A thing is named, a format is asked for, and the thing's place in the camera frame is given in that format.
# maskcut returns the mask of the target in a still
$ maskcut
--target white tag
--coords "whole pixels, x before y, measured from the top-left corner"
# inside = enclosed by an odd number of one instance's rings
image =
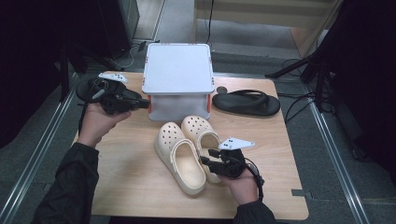
[[[101,73],[101,74],[99,74],[99,77],[104,78],[104,79],[108,79],[108,80],[114,80],[114,81],[120,81],[120,82],[128,82],[128,78],[126,78],[121,73]]]
[[[225,140],[219,145],[219,149],[234,150],[243,147],[253,147],[254,145],[255,145],[254,142],[249,142],[242,139],[229,137],[227,140]]]

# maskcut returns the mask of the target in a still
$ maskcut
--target floor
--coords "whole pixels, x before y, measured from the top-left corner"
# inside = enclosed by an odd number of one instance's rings
[[[197,22],[197,36],[192,30],[192,0],[139,0],[137,3],[141,21],[136,30],[136,43],[142,41],[190,43],[195,38],[199,43],[206,42],[208,21]],[[240,69],[235,67],[232,69],[233,72],[243,74],[245,77],[257,77],[258,74],[262,75],[263,71],[270,71],[269,64],[277,63],[274,69],[279,69],[295,62],[292,59],[301,58],[288,27],[212,21],[208,44],[211,46],[213,58],[216,56],[220,61],[226,62],[216,67],[217,75],[220,76],[231,75],[224,72],[232,67],[227,63],[230,60],[248,62],[237,64]],[[134,50],[132,55],[134,63],[125,69],[142,71],[145,52]],[[131,60],[131,55],[125,55],[117,62],[127,64]],[[266,63],[266,70],[261,70],[262,68],[259,67],[263,61]],[[295,76],[299,74],[298,71],[293,71],[293,74],[275,80],[284,114],[295,100],[290,98],[292,94],[301,95],[315,88],[313,84],[302,84]],[[80,77],[74,76],[72,83],[77,83],[78,78]],[[288,97],[281,96],[282,93],[287,94]],[[63,155],[60,152],[66,151],[73,140],[76,132],[74,127],[78,120],[78,107],[74,106],[77,100],[72,98],[70,105],[59,105],[56,98],[55,92],[49,97],[46,106],[40,108],[32,117],[18,139],[7,148],[0,150],[3,163],[1,172],[8,174],[2,175],[0,179],[2,190],[0,203],[6,208],[0,214],[0,222],[27,223],[26,220],[29,220],[35,205],[39,203],[43,193],[53,181],[53,167]],[[303,107],[306,104],[306,101],[301,101],[296,106]],[[77,111],[65,112],[64,109],[67,110],[68,106]],[[61,119],[50,120],[53,114],[58,114]],[[37,137],[37,133],[47,133],[48,123],[52,123],[54,127],[62,127],[62,136],[56,133],[43,134],[44,138],[49,139],[48,142],[43,142]],[[387,173],[378,165],[372,162],[361,163],[353,159],[350,154],[350,144],[334,115],[319,114],[311,105],[289,122],[287,128],[310,211],[307,220],[290,220],[290,223],[394,223],[396,188],[390,183]],[[50,142],[56,143],[57,147],[52,146]],[[35,154],[34,151],[40,148],[44,148],[41,153],[43,155]],[[16,151],[19,153],[18,158],[15,157]],[[36,155],[34,159],[41,165],[26,170],[21,164],[29,163],[30,153]],[[18,182],[21,181],[20,175],[32,172],[36,172],[34,177],[24,179],[23,183]],[[19,191],[15,186],[28,187],[28,189],[21,188]],[[17,204],[12,205],[9,209],[10,213],[6,214],[9,208],[6,205],[8,196],[16,200]],[[92,217],[92,223],[108,223],[108,221],[109,217]]]

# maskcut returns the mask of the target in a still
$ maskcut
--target person's left hand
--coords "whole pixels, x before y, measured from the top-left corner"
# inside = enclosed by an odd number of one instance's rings
[[[96,147],[116,124],[131,117],[131,111],[108,115],[100,104],[90,104],[85,111],[82,127],[77,142],[89,147]]]

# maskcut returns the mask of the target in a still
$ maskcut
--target black slide sandal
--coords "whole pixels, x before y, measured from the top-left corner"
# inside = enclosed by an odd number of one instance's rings
[[[212,103],[223,111],[256,117],[272,116],[280,109],[280,102],[274,96],[255,90],[218,93]]]

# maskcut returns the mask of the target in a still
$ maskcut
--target beige clog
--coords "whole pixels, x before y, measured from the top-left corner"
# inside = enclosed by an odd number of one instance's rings
[[[221,141],[218,134],[213,130],[206,119],[200,116],[187,116],[181,123],[181,130],[184,135],[194,143],[200,156],[205,156],[212,161],[221,162],[221,159],[209,156],[208,150],[210,148],[215,150],[218,149]],[[207,180],[215,184],[221,182],[216,174],[210,173],[206,165],[202,164],[202,166],[206,172]]]
[[[206,176],[195,146],[174,122],[161,127],[155,150],[184,192],[195,195],[205,188]]]

